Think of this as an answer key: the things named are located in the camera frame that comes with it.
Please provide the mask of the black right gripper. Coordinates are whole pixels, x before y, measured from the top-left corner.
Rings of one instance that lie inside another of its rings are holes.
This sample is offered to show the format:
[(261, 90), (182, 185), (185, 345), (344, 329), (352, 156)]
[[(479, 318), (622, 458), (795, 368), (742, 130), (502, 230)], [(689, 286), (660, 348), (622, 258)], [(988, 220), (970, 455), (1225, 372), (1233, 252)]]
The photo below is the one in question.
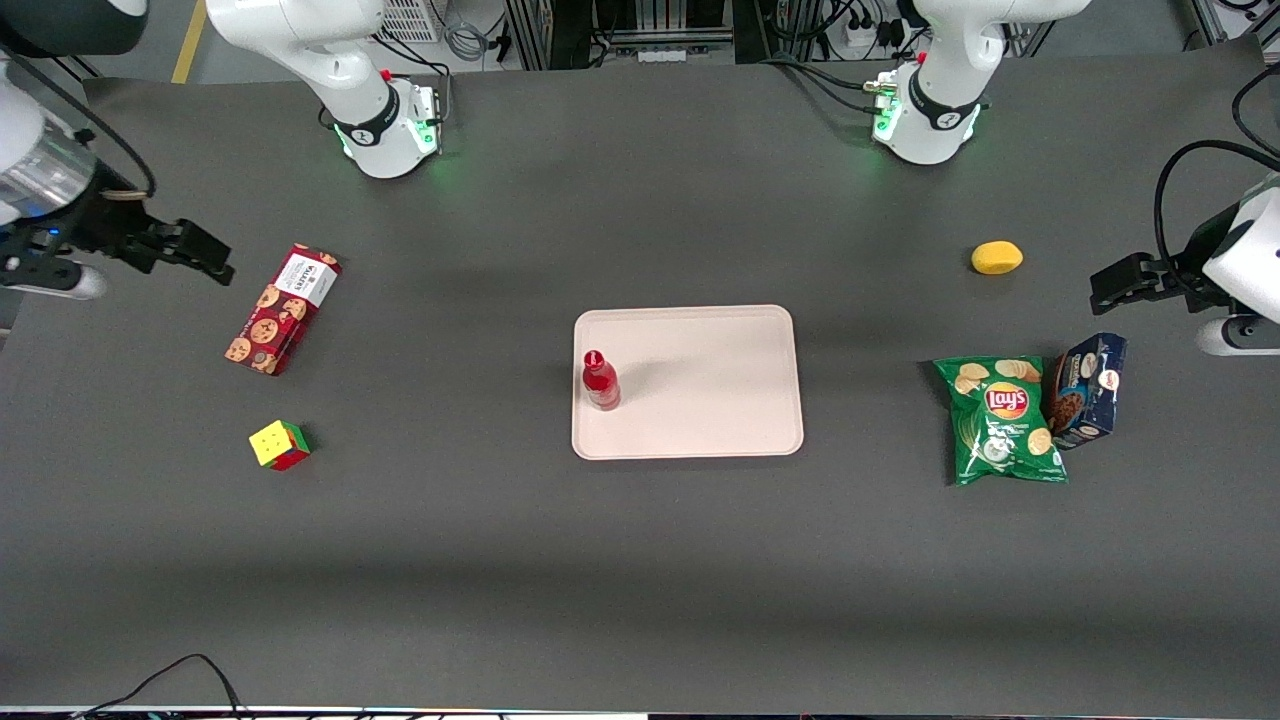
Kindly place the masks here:
[(228, 264), (230, 249), (189, 220), (163, 224), (141, 200), (113, 200), (90, 190), (61, 215), (61, 237), (83, 252), (99, 252), (142, 273), (151, 273), (157, 258), (201, 272), (229, 286), (236, 269)]

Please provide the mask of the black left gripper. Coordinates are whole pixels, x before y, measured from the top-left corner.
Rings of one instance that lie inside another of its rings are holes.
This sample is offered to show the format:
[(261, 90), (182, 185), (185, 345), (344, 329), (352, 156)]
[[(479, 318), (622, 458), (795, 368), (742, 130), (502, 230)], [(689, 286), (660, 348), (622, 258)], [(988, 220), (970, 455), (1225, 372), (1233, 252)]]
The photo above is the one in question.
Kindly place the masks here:
[(1165, 291), (1188, 301), (1243, 301), (1240, 273), (1228, 263), (1228, 250), (1243, 233), (1236, 229), (1239, 211), (1239, 205), (1230, 205), (1199, 223), (1167, 266), (1149, 252), (1134, 252), (1092, 274), (1092, 315), (1101, 316), (1132, 299), (1164, 299)]

